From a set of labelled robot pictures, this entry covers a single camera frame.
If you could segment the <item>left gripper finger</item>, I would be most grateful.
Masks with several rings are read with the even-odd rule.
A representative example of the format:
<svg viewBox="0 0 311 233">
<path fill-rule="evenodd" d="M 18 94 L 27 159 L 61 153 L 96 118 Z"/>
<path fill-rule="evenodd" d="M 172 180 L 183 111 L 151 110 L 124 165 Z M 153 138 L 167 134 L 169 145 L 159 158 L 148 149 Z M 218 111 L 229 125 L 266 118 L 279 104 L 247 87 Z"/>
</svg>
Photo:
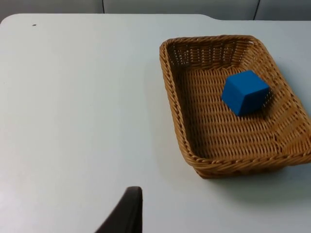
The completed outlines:
<svg viewBox="0 0 311 233">
<path fill-rule="evenodd" d="M 139 186 L 128 187 L 96 233 L 141 233 L 143 195 Z"/>
</svg>

